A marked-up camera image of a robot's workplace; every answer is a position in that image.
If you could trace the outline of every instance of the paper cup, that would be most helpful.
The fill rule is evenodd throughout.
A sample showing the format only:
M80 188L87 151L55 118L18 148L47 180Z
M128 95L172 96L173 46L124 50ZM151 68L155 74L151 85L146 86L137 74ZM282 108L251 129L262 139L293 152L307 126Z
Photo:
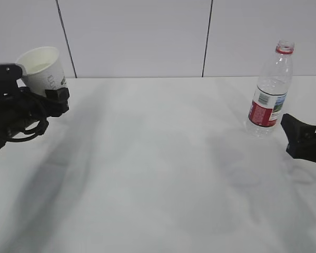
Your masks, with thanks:
M24 67L22 81L32 92L46 96L45 90L67 87L60 52L57 48L39 47L21 55L16 64Z

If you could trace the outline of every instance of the clear plastic bottle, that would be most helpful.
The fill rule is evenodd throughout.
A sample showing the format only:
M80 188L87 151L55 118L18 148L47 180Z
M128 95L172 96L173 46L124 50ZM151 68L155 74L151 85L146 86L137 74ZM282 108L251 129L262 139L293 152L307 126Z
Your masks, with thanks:
M294 43L279 41L261 71L246 121L247 131L254 136L265 137L274 131L291 84L293 51Z

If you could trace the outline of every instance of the table surface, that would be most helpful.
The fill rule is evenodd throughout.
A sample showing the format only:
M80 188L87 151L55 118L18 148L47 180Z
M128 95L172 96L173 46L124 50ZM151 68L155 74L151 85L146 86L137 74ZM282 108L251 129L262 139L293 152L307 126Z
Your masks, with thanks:
M316 164L244 130L255 77L73 79L0 152L0 253L316 252ZM316 76L284 106L316 124Z

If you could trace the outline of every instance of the red label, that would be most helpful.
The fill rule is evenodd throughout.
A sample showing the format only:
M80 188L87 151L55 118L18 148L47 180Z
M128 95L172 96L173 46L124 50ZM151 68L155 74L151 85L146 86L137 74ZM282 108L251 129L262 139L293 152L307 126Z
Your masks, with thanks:
M276 124L277 120L270 121L269 118L272 115L272 108L264 108L259 106L254 101L252 102L251 110L249 111L249 119L256 125L263 127L272 127Z

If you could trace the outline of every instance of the white tile wall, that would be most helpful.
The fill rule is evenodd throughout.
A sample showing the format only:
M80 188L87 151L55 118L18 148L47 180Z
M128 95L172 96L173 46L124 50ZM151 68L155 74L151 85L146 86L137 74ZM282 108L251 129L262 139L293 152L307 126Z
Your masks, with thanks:
M201 76L211 0L59 0L78 77ZM279 39L316 75L316 0L214 0L204 76L258 75ZM0 1L0 62L39 46L74 72L55 0Z
M59 48L66 76L74 76L55 0L0 0L0 62L40 46Z
M201 76L211 0L61 0L78 77Z
M214 0L204 75L259 75L279 39L295 75L316 75L316 0Z

